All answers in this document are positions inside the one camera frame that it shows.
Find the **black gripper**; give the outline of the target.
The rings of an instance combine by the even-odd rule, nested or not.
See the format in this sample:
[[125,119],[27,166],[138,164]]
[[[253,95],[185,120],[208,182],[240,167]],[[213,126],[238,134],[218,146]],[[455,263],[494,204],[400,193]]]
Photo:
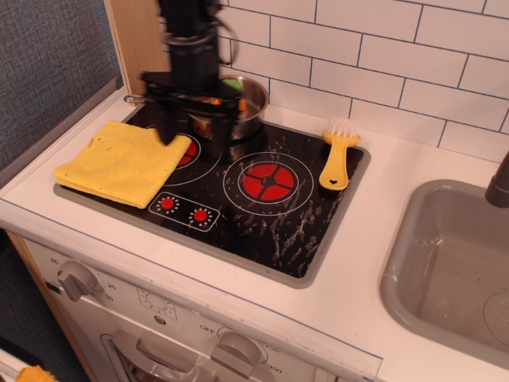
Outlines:
[[[178,37],[167,35],[165,42],[169,46],[171,70],[161,72],[163,80],[177,92],[199,92],[212,86],[219,79],[221,59],[216,35]],[[141,79],[145,82],[147,94],[148,82],[155,79],[157,72],[144,72]],[[156,130],[164,145],[170,144],[177,135],[178,110],[173,103],[156,101]],[[235,120],[231,116],[214,115],[211,121],[212,140],[209,157],[217,160],[229,147],[231,132]]]

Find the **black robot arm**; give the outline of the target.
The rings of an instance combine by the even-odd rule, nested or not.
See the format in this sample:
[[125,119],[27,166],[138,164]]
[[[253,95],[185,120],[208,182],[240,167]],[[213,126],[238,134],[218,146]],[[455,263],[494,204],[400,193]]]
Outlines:
[[157,104],[168,122],[158,126],[164,144],[176,131],[170,126],[174,115],[185,111],[210,119],[212,140],[208,156],[219,159],[230,145],[231,132],[238,120],[241,93],[219,78],[221,59],[216,14],[217,1],[160,1],[161,16],[166,20],[165,43],[169,47],[171,70],[144,72],[147,103]]

